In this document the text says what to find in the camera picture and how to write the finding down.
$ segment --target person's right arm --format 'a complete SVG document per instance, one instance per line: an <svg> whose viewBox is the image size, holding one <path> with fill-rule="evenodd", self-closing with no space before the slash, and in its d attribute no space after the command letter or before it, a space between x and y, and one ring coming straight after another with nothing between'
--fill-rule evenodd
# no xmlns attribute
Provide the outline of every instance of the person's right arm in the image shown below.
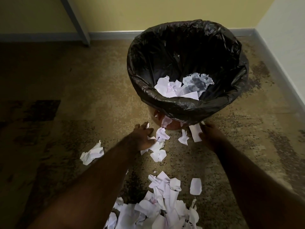
<svg viewBox="0 0 305 229"><path fill-rule="evenodd" d="M204 145L218 156L250 228L305 228L305 202L234 148L213 124L202 125Z"/></svg>

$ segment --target baseboard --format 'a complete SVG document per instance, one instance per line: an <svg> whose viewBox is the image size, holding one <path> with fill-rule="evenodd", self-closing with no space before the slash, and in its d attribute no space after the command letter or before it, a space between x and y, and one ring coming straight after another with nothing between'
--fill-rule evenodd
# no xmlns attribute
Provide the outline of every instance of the baseboard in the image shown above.
<svg viewBox="0 0 305 229"><path fill-rule="evenodd" d="M261 37L256 29L254 30L251 38L255 43L258 53L269 69L272 78L282 90L291 108L296 112L296 116L301 122L305 123L305 103L295 91L291 81L288 79L276 57L270 51L265 40Z"/></svg>
<svg viewBox="0 0 305 229"><path fill-rule="evenodd" d="M230 28L236 36L249 36L254 32L253 28ZM101 31L90 32L91 40L117 40L134 39L143 30L126 31ZM37 33L37 34L0 34L0 42L58 42L58 41L81 41L79 35L71 33Z"/></svg>

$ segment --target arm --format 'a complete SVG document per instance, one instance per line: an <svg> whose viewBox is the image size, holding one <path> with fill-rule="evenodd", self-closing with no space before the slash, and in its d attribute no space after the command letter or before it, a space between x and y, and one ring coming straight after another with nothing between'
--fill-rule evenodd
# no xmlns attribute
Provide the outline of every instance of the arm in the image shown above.
<svg viewBox="0 0 305 229"><path fill-rule="evenodd" d="M103 228L135 154L156 141L147 122L110 149L87 169L29 226L30 229Z"/></svg>
<svg viewBox="0 0 305 229"><path fill-rule="evenodd" d="M202 126L203 143L218 156L250 228L305 228L305 203L239 152L213 124Z"/></svg>

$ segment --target black plastic liner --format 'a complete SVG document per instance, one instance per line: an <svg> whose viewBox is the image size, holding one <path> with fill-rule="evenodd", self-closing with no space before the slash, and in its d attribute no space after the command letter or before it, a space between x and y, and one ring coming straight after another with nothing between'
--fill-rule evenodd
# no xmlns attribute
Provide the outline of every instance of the black plastic liner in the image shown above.
<svg viewBox="0 0 305 229"><path fill-rule="evenodd" d="M127 70L141 100L168 117L193 125L232 103L248 80L249 62L232 32L210 21L164 23L135 37L127 55ZM215 84L199 101L167 98L154 86L161 77L179 80L205 73Z"/></svg>

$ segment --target person's left hand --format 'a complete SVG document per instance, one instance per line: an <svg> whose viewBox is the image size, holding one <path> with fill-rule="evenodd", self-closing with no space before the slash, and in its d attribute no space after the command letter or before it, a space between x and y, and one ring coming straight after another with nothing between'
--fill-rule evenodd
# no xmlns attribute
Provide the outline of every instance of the person's left hand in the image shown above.
<svg viewBox="0 0 305 229"><path fill-rule="evenodd" d="M135 125L135 129L130 134L137 141L138 151L150 148L155 142L155 139L147 139L147 136L153 132L153 128L146 128L148 122L143 125Z"/></svg>

